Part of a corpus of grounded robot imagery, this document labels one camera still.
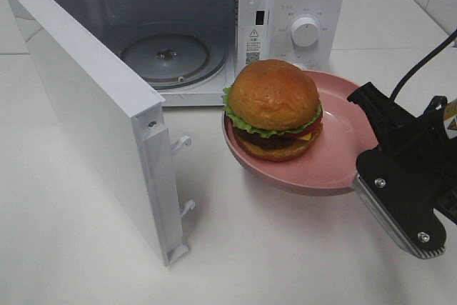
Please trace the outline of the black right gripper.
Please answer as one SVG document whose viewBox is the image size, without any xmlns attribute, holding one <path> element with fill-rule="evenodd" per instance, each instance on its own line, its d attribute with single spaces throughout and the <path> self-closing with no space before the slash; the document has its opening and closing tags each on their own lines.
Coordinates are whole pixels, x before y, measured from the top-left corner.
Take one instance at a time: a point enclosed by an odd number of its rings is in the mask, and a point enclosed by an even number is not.
<svg viewBox="0 0 457 305">
<path fill-rule="evenodd" d="M 358 105 L 378 140 L 380 150 L 423 177 L 431 190 L 428 200 L 456 222 L 456 105 L 429 105 L 414 117 L 367 82 L 347 97 Z"/>
</svg>

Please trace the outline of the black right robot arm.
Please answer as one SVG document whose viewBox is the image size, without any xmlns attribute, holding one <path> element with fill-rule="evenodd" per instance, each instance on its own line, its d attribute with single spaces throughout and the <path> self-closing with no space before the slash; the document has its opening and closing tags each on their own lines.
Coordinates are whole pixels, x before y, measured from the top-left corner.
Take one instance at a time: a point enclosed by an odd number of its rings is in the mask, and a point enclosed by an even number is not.
<svg viewBox="0 0 457 305">
<path fill-rule="evenodd" d="M 434 96 L 415 117 L 371 82 L 347 100 L 360 106 L 378 141 L 378 150 L 435 189 L 435 209 L 456 222 L 456 101 Z"/>
</svg>

